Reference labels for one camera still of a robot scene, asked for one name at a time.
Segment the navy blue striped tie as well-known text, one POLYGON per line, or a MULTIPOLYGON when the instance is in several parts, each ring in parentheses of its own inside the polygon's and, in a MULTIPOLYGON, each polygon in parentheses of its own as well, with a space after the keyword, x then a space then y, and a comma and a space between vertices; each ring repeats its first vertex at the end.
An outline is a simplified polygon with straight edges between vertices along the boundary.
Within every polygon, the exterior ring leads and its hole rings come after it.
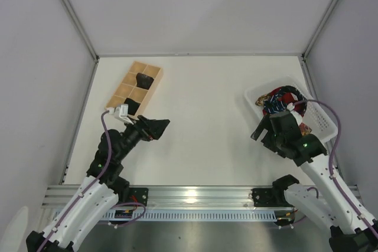
POLYGON ((278 87, 262 97, 262 113, 264 116, 279 113, 286 110, 290 104, 293 104, 294 110, 303 117, 307 110, 306 99, 293 86, 278 87))

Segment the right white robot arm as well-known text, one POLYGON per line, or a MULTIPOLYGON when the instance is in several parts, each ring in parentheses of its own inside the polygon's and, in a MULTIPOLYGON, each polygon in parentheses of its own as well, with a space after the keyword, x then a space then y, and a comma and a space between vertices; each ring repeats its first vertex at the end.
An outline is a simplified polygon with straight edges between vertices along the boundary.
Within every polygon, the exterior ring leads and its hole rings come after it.
POLYGON ((291 112, 264 116, 251 138, 292 160, 312 180, 322 200, 291 175, 281 179, 279 188, 287 203, 325 230, 332 251, 377 251, 377 218, 340 178, 321 141, 301 133, 291 112))

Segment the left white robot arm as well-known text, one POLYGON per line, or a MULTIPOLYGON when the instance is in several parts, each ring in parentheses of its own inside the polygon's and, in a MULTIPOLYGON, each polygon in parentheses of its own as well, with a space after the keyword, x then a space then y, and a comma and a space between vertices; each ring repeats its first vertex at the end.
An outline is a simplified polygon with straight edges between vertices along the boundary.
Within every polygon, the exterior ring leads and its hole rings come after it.
POLYGON ((111 209, 146 209, 146 202, 131 198, 130 183, 120 177, 122 161, 139 142, 158 140, 170 120, 139 115, 125 130, 104 127, 84 180, 61 212, 41 232, 26 239, 28 251, 77 251, 89 232, 111 209))

